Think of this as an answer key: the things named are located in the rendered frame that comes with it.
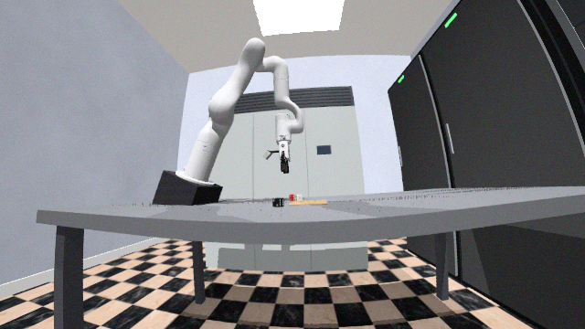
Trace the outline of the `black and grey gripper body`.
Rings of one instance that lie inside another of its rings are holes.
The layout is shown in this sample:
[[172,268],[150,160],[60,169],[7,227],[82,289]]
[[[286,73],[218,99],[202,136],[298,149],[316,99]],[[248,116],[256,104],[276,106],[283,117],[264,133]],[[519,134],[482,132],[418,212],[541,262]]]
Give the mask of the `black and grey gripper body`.
[[280,141],[280,142],[277,142],[277,144],[279,145],[280,160],[281,160],[282,151],[284,151],[284,158],[286,156],[286,161],[288,160],[289,162],[291,162],[291,159],[290,159],[290,147],[289,147],[289,144],[291,144],[291,142],[289,142],[289,141]]

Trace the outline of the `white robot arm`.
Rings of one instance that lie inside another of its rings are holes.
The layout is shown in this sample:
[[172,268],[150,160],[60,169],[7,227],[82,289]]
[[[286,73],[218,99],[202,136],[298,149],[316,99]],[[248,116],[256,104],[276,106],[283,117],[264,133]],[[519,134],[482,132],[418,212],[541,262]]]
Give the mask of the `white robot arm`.
[[294,121],[291,121],[290,115],[286,113],[275,116],[276,143],[291,142],[291,134],[303,132],[302,112],[290,100],[288,65],[279,57],[263,58],[264,53],[265,45],[260,39],[252,38],[248,41],[228,82],[210,100],[208,105],[210,120],[197,137],[184,167],[185,172],[176,171],[177,176],[204,186],[215,184],[209,180],[209,176],[223,140],[233,123],[235,106],[248,87],[254,72],[272,72],[275,105],[291,111],[295,116]]

